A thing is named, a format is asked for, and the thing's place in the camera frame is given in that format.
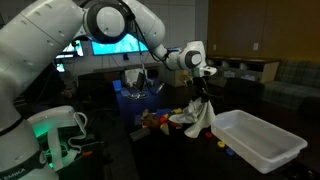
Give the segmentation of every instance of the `box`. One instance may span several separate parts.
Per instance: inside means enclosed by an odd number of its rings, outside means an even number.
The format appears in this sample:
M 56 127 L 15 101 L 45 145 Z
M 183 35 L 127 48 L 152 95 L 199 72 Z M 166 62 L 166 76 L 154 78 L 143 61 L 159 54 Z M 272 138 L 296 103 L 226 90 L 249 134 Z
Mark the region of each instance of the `box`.
M 263 174 L 290 162 L 308 145 L 304 139 L 240 110 L 218 114 L 211 131 Z
M 189 74 L 187 70 L 176 70 L 170 71 L 163 64 L 159 66 L 159 76 L 158 79 L 166 84 L 169 84 L 173 87 L 184 86 L 184 82 L 180 80 L 183 75 Z

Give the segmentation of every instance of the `table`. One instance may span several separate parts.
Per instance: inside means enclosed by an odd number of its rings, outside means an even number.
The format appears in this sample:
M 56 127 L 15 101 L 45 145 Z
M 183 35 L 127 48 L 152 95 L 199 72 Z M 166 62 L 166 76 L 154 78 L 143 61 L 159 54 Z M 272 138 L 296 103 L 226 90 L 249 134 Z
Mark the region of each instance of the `table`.
M 194 88 L 165 86 L 160 94 L 144 100 L 129 100 L 118 93 L 117 101 L 130 133 L 137 129 L 134 116 L 144 109 L 154 112 L 161 108 L 183 108 L 196 96 Z M 151 135 L 131 142 L 140 179 L 287 179 L 286 167 L 291 164 L 263 175 L 237 155 L 228 156 L 217 147 L 217 138 L 205 137 L 206 131 L 209 130 L 203 130 L 197 139 L 190 139 L 183 130 L 170 129 L 170 136 L 153 130 Z

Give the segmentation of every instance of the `couch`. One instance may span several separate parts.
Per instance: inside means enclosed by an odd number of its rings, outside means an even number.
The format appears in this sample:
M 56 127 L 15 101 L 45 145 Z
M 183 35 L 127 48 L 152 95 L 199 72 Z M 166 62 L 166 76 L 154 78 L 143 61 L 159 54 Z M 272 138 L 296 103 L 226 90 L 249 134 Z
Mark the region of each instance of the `couch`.
M 275 80 L 265 84 L 262 99 L 297 110 L 306 97 L 320 97 L 320 63 L 282 61 Z

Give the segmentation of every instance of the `dark table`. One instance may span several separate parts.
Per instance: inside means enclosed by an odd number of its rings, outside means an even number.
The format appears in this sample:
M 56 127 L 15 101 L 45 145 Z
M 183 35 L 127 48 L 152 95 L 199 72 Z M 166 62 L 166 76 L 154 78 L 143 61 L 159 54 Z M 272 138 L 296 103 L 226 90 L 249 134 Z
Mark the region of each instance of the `dark table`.
M 118 93 L 117 101 L 130 133 L 137 129 L 134 118 L 143 110 L 184 108 L 196 97 L 194 88 L 165 86 L 158 95 L 144 100 L 130 100 Z M 210 129 L 201 131 L 196 139 L 186 137 L 183 131 L 171 128 L 170 136 L 166 136 L 152 130 L 149 136 L 131 142 L 140 179 L 289 179 L 294 176 L 291 174 L 294 173 L 292 167 L 297 167 L 295 161 L 264 175 L 239 156 L 228 156 L 216 145 L 217 138 L 206 138 L 205 132 Z

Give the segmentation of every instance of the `blue screen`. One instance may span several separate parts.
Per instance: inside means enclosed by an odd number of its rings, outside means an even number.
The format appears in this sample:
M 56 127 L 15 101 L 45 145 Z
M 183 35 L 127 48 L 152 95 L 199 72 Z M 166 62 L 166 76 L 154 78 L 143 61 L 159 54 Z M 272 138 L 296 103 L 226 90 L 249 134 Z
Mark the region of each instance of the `blue screen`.
M 82 50 L 82 46 L 81 46 L 81 42 L 80 40 L 76 40 L 76 44 L 77 46 L 76 47 L 73 47 L 71 45 L 71 43 L 66 47 L 64 48 L 64 50 L 62 52 L 65 52 L 65 53 L 68 53 L 70 52 L 70 54 L 60 54 L 56 57 L 56 59 L 60 59 L 60 58 L 72 58 L 74 57 L 75 55 L 73 54 L 75 51 L 77 51 L 78 53 L 78 56 L 83 56 L 83 50 Z
M 139 52 L 138 40 L 127 34 L 121 41 L 115 44 L 99 44 L 91 42 L 94 55 L 119 54 Z M 141 51 L 148 51 L 147 47 L 139 41 Z

